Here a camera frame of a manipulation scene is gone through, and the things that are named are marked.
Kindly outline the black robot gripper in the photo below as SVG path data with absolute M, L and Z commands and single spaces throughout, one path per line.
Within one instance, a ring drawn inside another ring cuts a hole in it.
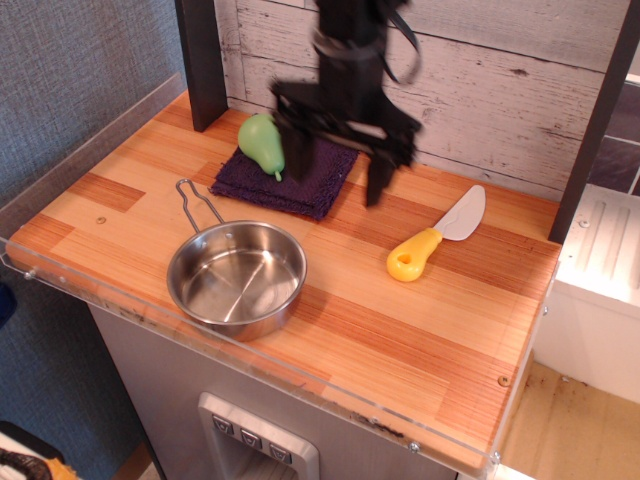
M 286 168 L 295 181 L 303 181 L 314 160 L 317 137 L 363 150 L 370 154 L 366 205 L 373 207 L 398 165 L 412 163 L 420 124 L 383 91 L 388 69 L 383 49 L 318 47 L 316 51 L 316 83 L 275 81 L 271 85 Z

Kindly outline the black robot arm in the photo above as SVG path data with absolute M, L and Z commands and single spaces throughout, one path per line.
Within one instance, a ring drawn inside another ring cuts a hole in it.
M 383 91 L 393 75 L 386 61 L 387 29 L 394 24 L 411 43 L 413 31 L 398 13 L 398 1 L 320 1 L 313 46 L 315 83 L 276 81 L 275 124 L 290 175 L 304 179 L 314 163 L 318 138 L 349 146 L 370 158 L 366 203 L 376 205 L 394 172 L 414 158 L 420 123 Z

